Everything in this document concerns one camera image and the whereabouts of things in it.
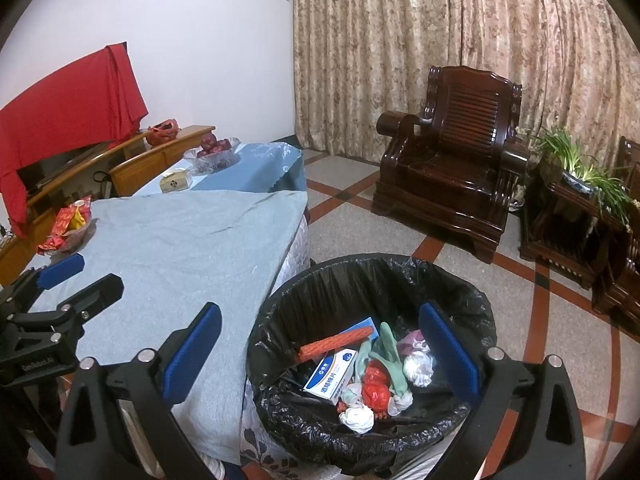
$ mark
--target blue gripper pad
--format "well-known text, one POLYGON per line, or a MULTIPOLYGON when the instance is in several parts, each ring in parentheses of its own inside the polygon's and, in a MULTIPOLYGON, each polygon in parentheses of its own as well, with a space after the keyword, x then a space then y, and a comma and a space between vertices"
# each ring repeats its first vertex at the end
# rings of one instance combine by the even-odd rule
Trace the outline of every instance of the blue gripper pad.
POLYGON ((38 288, 49 290, 60 283, 75 276, 84 269, 84 258, 82 254, 74 254, 65 260, 51 265, 40 272, 38 277, 38 288))
POLYGON ((481 373, 461 345, 448 320, 442 319, 431 303, 420 307, 420 332, 447 377, 457 398, 472 407, 480 403, 481 373))
POLYGON ((213 350, 222 332, 220 307, 207 303, 186 330, 188 336, 164 368, 162 399, 167 406, 184 402, 213 350))

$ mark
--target floral curtain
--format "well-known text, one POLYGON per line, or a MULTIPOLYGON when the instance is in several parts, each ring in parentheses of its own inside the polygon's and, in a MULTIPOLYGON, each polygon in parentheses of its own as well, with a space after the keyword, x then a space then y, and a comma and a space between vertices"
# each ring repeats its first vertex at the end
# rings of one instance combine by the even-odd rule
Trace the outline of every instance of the floral curtain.
POLYGON ((640 139, 640 53, 606 0, 293 0, 296 133, 305 145, 380 160, 385 110, 419 112, 432 65, 523 85, 520 126, 557 114, 610 166, 640 139))

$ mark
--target fruit bowl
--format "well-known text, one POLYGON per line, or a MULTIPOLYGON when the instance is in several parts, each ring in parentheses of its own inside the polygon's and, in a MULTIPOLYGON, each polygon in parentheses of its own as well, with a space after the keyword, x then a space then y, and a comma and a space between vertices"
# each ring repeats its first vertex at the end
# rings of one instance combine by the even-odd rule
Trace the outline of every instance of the fruit bowl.
POLYGON ((184 152, 184 160, 188 160, 191 163, 194 174, 206 174, 224 170, 225 168, 234 165, 240 158, 236 153, 236 148, 240 144, 240 140, 235 137, 231 137, 229 142, 231 143, 230 150, 210 153, 209 155, 204 155, 200 158, 198 158, 198 152, 200 152, 202 148, 191 148, 184 152))

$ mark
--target black plastic bag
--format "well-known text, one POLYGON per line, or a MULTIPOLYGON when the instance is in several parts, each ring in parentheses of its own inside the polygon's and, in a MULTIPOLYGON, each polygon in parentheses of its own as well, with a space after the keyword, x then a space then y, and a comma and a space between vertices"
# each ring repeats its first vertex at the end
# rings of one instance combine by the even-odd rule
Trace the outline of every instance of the black plastic bag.
POLYGON ((440 267, 395 254, 330 260, 282 285, 260 308, 249 338, 247 375, 258 416, 269 434, 302 460, 338 466, 349 475, 388 469, 454 430, 469 406, 453 395, 439 367, 426 388, 410 384, 414 403, 400 415, 353 433, 335 406, 303 394, 312 362, 296 364, 298 349, 371 317, 398 339, 418 328, 418 310, 436 301, 453 323, 486 348, 497 342, 486 296, 440 267))

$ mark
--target television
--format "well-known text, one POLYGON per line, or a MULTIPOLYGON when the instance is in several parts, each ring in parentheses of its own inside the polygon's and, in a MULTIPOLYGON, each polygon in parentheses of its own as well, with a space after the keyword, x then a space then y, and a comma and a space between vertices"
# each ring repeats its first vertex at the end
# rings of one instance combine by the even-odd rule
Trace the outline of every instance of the television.
POLYGON ((83 148, 44 158, 34 164, 20 168, 17 173, 27 189, 27 195, 36 194, 47 182, 50 182, 63 171, 79 164, 94 153, 99 152, 103 147, 103 142, 90 144, 83 148))

